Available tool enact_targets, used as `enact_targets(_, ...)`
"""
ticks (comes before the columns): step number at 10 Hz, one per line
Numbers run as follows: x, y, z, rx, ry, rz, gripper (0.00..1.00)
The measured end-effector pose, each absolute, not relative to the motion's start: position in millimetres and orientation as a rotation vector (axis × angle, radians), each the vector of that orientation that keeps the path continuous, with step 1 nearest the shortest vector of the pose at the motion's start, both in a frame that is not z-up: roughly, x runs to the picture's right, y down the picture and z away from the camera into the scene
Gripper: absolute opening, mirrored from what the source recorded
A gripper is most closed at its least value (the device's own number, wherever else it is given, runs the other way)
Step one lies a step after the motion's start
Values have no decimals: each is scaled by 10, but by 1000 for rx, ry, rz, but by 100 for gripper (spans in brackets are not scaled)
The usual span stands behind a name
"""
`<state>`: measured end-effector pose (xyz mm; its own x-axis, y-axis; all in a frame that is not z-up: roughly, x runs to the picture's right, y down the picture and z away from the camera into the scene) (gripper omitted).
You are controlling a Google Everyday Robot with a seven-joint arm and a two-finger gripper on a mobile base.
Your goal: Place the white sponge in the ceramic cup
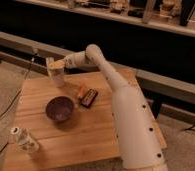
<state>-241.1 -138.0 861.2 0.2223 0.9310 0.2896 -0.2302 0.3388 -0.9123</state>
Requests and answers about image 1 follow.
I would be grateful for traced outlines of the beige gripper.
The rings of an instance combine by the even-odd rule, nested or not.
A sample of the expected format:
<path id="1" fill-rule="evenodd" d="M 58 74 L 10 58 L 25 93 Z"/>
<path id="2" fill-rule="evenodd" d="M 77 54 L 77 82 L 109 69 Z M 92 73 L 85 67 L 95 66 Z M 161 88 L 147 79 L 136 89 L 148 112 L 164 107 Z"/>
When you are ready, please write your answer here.
<path id="1" fill-rule="evenodd" d="M 54 72 L 52 70 L 52 64 L 53 68 L 56 69 L 56 76 L 58 75 L 64 75 L 64 67 L 65 67 L 65 62 L 63 60 L 57 60 L 54 62 L 53 57 L 47 57 L 46 58 L 46 68 L 49 76 L 53 76 Z"/>

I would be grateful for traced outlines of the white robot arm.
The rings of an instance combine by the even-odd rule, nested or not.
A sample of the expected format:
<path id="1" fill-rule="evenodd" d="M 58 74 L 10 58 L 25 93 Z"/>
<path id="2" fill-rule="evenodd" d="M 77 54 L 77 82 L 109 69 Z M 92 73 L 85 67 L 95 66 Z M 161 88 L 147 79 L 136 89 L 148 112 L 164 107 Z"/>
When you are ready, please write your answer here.
<path id="1" fill-rule="evenodd" d="M 60 84 L 65 68 L 98 67 L 113 94 L 111 111 L 114 117 L 119 152 L 124 171 L 168 171 L 158 141 L 153 116 L 139 88 L 132 86 L 104 57 L 101 49 L 90 44 L 84 51 L 63 59 L 46 58 L 47 71 Z"/>

